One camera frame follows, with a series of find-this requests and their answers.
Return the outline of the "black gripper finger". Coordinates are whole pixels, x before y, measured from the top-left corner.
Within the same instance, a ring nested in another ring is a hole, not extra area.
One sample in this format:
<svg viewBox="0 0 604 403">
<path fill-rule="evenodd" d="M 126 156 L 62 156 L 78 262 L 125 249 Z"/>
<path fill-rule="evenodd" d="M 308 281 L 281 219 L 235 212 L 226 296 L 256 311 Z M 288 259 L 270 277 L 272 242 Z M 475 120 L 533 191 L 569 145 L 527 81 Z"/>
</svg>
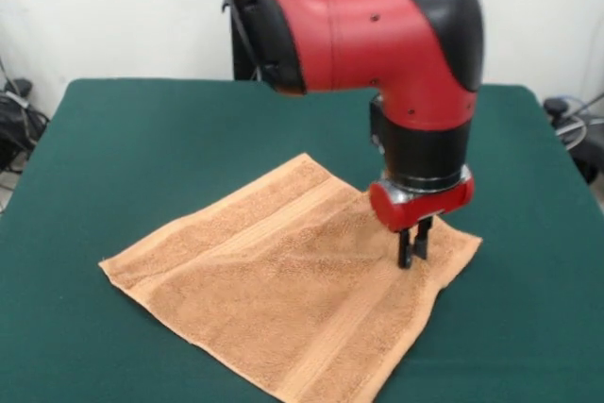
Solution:
<svg viewBox="0 0 604 403">
<path fill-rule="evenodd" d="M 399 233 L 397 265 L 401 269 L 411 267 L 413 248 L 410 239 L 410 230 L 403 228 Z"/>
<path fill-rule="evenodd" d="M 417 226 L 417 232 L 413 244 L 413 253 L 422 260 L 428 258 L 428 234 L 432 228 L 433 217 L 422 219 Z"/>
</svg>

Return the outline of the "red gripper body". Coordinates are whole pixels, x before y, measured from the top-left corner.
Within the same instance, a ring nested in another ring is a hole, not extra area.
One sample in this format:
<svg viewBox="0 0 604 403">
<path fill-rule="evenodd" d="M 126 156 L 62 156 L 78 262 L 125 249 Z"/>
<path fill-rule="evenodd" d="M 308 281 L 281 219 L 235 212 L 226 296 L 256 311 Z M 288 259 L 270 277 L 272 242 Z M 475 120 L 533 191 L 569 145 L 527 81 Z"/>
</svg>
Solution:
<svg viewBox="0 0 604 403">
<path fill-rule="evenodd" d="M 368 196 L 378 220 L 392 232 L 398 232 L 414 227 L 423 219 L 466 206 L 474 191 L 473 175 L 468 167 L 463 167 L 461 181 L 445 191 L 412 193 L 383 178 L 369 186 Z"/>
</svg>

